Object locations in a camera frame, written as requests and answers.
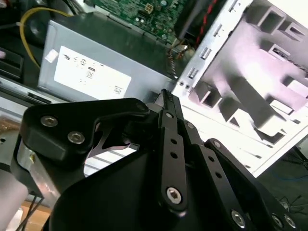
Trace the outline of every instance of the motherboard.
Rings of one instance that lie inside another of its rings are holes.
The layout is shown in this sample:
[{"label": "motherboard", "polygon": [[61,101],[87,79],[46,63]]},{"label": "motherboard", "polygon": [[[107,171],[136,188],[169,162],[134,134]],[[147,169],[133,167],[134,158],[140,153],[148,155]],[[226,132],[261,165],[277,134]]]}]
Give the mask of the motherboard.
[{"label": "motherboard", "polygon": [[165,43],[176,38],[174,25],[187,0],[92,0],[98,7]]}]

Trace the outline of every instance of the cable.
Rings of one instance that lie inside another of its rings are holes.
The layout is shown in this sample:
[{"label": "cable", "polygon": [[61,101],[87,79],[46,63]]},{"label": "cable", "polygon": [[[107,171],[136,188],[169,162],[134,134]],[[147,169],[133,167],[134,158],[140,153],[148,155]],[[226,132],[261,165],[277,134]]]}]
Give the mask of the cable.
[{"label": "cable", "polygon": [[299,177],[299,178],[293,178],[293,179],[286,179],[286,178],[281,178],[275,174],[272,174],[275,178],[279,179],[279,180],[284,180],[284,181],[300,181],[300,180],[304,180],[305,178],[308,178],[308,175]]},{"label": "cable", "polygon": [[20,26],[19,26],[19,33],[20,33],[20,38],[21,38],[21,41],[23,42],[23,45],[26,49],[26,52],[27,54],[29,55],[30,59],[32,60],[32,62],[38,67],[40,68],[38,62],[36,61],[36,59],[34,58],[30,48],[29,48],[29,45],[27,43],[27,40],[26,40],[26,37],[25,37],[25,23],[27,21],[27,19],[33,15],[34,13],[36,12],[39,12],[39,11],[50,11],[50,12],[55,12],[55,13],[59,13],[65,17],[71,17],[72,15],[69,15],[65,12],[62,12],[62,11],[59,11],[59,10],[55,10],[55,9],[51,9],[51,8],[47,8],[47,7],[36,7],[36,8],[32,8],[30,10],[28,10],[21,18],[20,20]]},{"label": "cable", "polygon": [[199,33],[199,36],[197,38],[197,41],[196,41],[196,46],[199,45],[200,41],[201,41],[201,36],[203,35],[204,33],[204,29],[205,29],[205,26],[207,24],[207,17],[209,16],[209,14],[212,12],[213,10],[213,7],[214,5],[217,3],[218,0],[213,0],[213,2],[208,6],[207,8],[207,11],[203,17],[203,23],[202,23],[202,26],[200,28],[200,33]]},{"label": "cable", "polygon": [[[34,205],[36,199],[37,199],[37,196],[35,195],[34,198],[33,198],[33,200],[32,200],[32,202],[31,202],[31,205],[30,205],[30,207],[29,207],[29,210],[28,210],[28,213],[27,213],[26,217],[29,216],[29,213],[31,212],[31,210],[32,210],[32,208],[33,208],[33,205]],[[27,226],[27,223],[23,226],[23,228],[22,228],[21,230],[22,230],[22,231],[25,231],[25,230],[26,230],[26,226]]]},{"label": "cable", "polygon": [[37,210],[37,208],[40,206],[40,204],[42,203],[43,200],[44,200],[44,198],[41,198],[40,201],[36,204],[36,206],[30,212],[28,212],[27,216],[25,217],[23,222],[20,223],[20,225],[18,226],[16,231],[19,231],[21,229],[21,227],[26,225],[26,223],[28,222],[29,218],[34,214],[35,210]]}]

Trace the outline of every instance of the bolt head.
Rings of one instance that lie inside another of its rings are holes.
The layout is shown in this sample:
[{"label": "bolt head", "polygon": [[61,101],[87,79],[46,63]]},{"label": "bolt head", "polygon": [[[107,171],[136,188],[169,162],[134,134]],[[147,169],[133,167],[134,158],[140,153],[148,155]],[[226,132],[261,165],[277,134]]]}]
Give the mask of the bolt head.
[{"label": "bolt head", "polygon": [[284,215],[284,219],[286,220],[286,222],[293,228],[296,228],[296,225],[294,223],[294,221],[288,216],[288,215]]},{"label": "bolt head", "polygon": [[50,116],[50,115],[43,116],[40,119],[40,122],[41,122],[42,125],[44,125],[46,127],[50,127],[50,128],[58,125],[58,120],[55,117]]},{"label": "bolt head", "polygon": [[182,201],[182,196],[180,192],[176,188],[173,188],[173,187],[170,187],[167,189],[167,197],[172,203],[176,205],[178,205]]},{"label": "bolt head", "polygon": [[81,132],[72,131],[68,135],[68,140],[74,144],[82,144],[85,141],[85,137]]},{"label": "bolt head", "polygon": [[190,123],[190,122],[187,122],[187,126],[188,126],[189,128],[191,128],[191,129],[194,129],[194,125],[193,125],[192,123]]},{"label": "bolt head", "polygon": [[170,114],[169,112],[166,113],[166,116],[168,116],[168,117],[171,118],[171,119],[173,118],[173,115]]},{"label": "bolt head", "polygon": [[271,217],[273,218],[274,222],[275,222],[280,228],[283,227],[282,222],[280,221],[280,219],[279,219],[275,214],[272,214]]},{"label": "bolt head", "polygon": [[231,216],[238,227],[240,227],[241,229],[245,228],[245,220],[239,212],[232,210]]},{"label": "bolt head", "polygon": [[213,143],[214,143],[214,145],[215,145],[217,148],[220,148],[220,147],[221,147],[221,145],[220,145],[220,143],[219,143],[219,142],[214,141]]}]

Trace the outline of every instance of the silver metal panel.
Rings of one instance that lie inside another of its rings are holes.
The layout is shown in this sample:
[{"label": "silver metal panel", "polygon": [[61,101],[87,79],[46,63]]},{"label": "silver metal panel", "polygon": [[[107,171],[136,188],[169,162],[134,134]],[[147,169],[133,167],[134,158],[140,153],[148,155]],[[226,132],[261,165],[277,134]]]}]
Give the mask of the silver metal panel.
[{"label": "silver metal panel", "polygon": [[[132,80],[125,97],[149,101],[153,92],[174,87],[174,81],[167,77],[166,48],[101,13],[50,21],[44,57],[51,49],[59,52],[61,46],[130,76]],[[43,59],[38,84],[41,89],[69,101],[95,100],[55,82],[56,66],[57,60],[49,63]]]},{"label": "silver metal panel", "polygon": [[[203,73],[228,39],[229,33],[234,30],[244,10],[251,2],[252,0],[228,0],[225,3],[194,56],[182,72],[172,92],[174,95],[180,98],[188,97],[192,88],[197,85]],[[198,70],[198,72],[193,78],[190,78],[190,73],[194,69]]]},{"label": "silver metal panel", "polygon": [[10,221],[28,196],[28,189],[15,177],[0,169],[0,230],[6,230]]}]

